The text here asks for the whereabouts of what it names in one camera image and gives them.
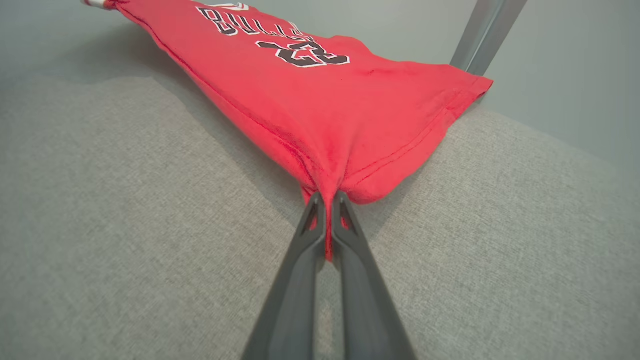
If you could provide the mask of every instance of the basketball jersey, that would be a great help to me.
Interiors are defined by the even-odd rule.
[[[147,30],[306,199],[320,191],[327,204],[338,189],[359,204],[391,192],[492,84],[450,65],[386,60],[245,4],[84,1]]]

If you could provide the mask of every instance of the printed number 23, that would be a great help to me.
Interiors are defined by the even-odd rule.
[[[276,52],[277,57],[297,67],[324,66],[329,64],[342,65],[349,63],[349,56],[327,54],[327,52],[316,42],[299,42],[288,45],[287,48],[281,47],[272,42],[263,41],[256,42],[256,45],[263,48],[278,50]],[[296,53],[301,50],[310,50],[314,56],[296,57]]]

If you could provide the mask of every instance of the black and white lettering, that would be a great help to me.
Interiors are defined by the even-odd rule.
[[[230,37],[238,34],[238,30],[234,28],[233,25],[229,24],[228,22],[225,22],[217,10],[212,10],[207,8],[196,8],[196,9],[200,10],[200,13],[205,18],[207,18],[207,20],[213,21],[213,23],[215,23],[216,26],[218,27],[218,31],[220,31],[220,33],[223,33]]]
[[[249,25],[249,22],[246,20],[246,17],[244,16],[240,16],[240,21],[242,21],[243,25],[245,26],[245,28],[243,28],[244,32],[247,33],[248,35],[257,35],[260,32],[255,31],[251,25]]]
[[[245,27],[243,27],[242,25],[240,25],[240,24],[238,23],[238,21],[236,20],[236,16],[235,16],[234,14],[232,14],[232,13],[228,13],[228,14],[227,14],[227,17],[229,18],[229,20],[231,21],[231,23],[233,23],[233,25],[235,25],[235,26],[236,26],[236,28],[238,28],[238,29],[242,29],[242,31],[244,31],[244,33],[245,33],[245,34],[247,34],[247,35],[256,35],[256,34],[259,34],[259,32],[258,32],[258,31],[255,31],[255,30],[254,30],[254,29],[252,29],[251,27],[249,27],[249,28],[245,28]]]
[[[305,41],[304,38],[296,38],[296,37],[290,37],[289,35],[286,35],[284,33],[284,30],[282,29],[282,27],[278,24],[276,24],[276,29],[278,29],[278,32],[285,38],[291,39],[291,40],[295,40],[295,41]]]
[[[288,45],[287,48],[272,42],[258,41],[255,44],[262,48],[278,50],[276,52],[277,57],[297,67],[342,65],[349,63],[349,56],[329,54],[316,42],[298,42]],[[310,51],[313,56],[297,56],[298,51],[303,50]]]
[[[258,30],[260,30],[263,34],[271,35],[272,37],[279,37],[280,36],[278,33],[275,33],[274,31],[267,32],[262,27],[262,24],[257,19],[254,19],[253,22],[255,22],[255,25],[258,27]]]
[[[325,63],[315,61],[311,56],[300,56],[299,58],[297,58],[296,53],[298,52],[298,50],[285,49],[284,47],[280,47],[278,44],[274,44],[272,42],[258,41],[255,44],[262,48],[278,50],[276,52],[277,57],[297,67],[314,67],[326,65]]]

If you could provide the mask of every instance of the gray fabric surface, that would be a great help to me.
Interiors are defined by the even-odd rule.
[[[637,359],[632,180],[474,108],[356,211],[421,359]],[[302,209],[136,26],[9,76],[0,359],[236,359]],[[318,310],[318,358],[339,358],[331,266]]]

